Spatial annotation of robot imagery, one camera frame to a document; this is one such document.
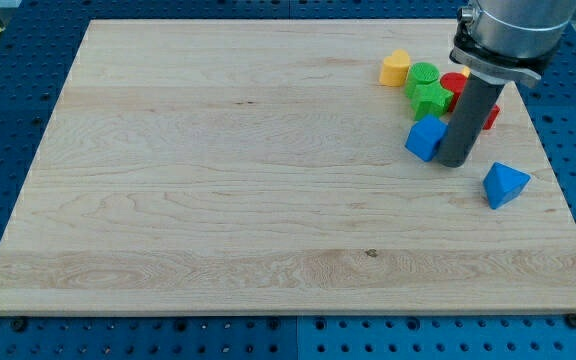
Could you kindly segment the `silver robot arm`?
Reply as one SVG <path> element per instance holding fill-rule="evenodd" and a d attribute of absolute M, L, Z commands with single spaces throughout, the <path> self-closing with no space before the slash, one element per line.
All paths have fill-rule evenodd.
<path fill-rule="evenodd" d="M 576 0 L 470 0 L 457 10 L 450 59 L 490 83 L 533 88 L 575 10 Z"/>

